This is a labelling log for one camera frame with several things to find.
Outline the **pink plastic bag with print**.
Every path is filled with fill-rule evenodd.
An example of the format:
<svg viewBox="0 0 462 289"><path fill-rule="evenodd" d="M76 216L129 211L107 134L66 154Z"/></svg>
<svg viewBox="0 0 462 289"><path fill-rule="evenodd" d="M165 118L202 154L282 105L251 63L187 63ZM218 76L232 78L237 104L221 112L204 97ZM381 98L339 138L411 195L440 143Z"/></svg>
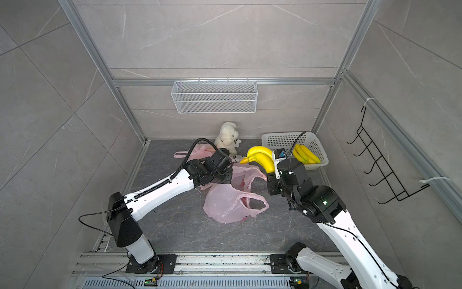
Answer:
<svg viewBox="0 0 462 289"><path fill-rule="evenodd" d="M190 156L188 157L188 161L193 159L203 159L206 157L210 157L215 152L215 149L208 143L204 144L197 144ZM174 154L174 158L185 158L188 154L188 151L178 151Z"/></svg>

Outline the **plain pink plastic bag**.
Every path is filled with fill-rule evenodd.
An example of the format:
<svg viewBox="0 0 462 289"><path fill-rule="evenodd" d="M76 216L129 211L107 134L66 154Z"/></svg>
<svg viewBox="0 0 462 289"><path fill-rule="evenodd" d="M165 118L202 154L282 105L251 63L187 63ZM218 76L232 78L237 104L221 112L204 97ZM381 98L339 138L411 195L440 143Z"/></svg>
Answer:
<svg viewBox="0 0 462 289"><path fill-rule="evenodd" d="M257 166L249 164L233 165L230 184L207 185L203 210L219 223L240 222L248 217L257 217L269 209L267 200L251 192L251 184L256 179L267 180Z"/></svg>

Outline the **yellow-green banana bunch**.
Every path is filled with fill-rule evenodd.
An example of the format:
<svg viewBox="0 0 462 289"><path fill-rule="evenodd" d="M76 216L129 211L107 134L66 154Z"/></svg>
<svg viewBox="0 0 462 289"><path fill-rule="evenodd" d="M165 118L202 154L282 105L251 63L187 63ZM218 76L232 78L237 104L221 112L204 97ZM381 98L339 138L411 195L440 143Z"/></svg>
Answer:
<svg viewBox="0 0 462 289"><path fill-rule="evenodd" d="M247 152L247 156L244 157L239 163L247 164L251 162L256 162L262 166L266 173L274 173L276 171L273 160L273 152L264 146L254 146L250 148Z"/></svg>
<svg viewBox="0 0 462 289"><path fill-rule="evenodd" d="M293 151L293 156L303 164L320 164L321 160L307 147L296 144Z"/></svg>

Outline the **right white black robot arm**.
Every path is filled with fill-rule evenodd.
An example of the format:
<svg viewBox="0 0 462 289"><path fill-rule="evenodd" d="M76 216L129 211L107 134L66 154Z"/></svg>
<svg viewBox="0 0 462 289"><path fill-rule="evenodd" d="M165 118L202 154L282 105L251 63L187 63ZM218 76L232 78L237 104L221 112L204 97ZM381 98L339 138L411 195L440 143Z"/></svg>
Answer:
<svg viewBox="0 0 462 289"><path fill-rule="evenodd" d="M271 195L285 197L292 210L322 229L346 260L342 265L303 243L286 252L293 272L309 272L337 289L411 289L408 277L396 274L383 262L354 223L346 205L329 186L314 185L301 162L280 159L263 165Z"/></svg>

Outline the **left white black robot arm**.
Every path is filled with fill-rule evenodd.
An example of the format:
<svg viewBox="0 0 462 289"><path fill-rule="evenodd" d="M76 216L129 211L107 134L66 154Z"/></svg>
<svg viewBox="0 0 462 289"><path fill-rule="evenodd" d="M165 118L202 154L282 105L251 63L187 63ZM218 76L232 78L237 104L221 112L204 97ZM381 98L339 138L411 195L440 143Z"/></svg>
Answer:
<svg viewBox="0 0 462 289"><path fill-rule="evenodd" d="M130 262L145 271L155 270L159 258L138 221L177 195L214 184L230 184L233 161L225 148L210 157L184 160L172 175L144 189L109 197L107 222L117 247L125 248Z"/></svg>

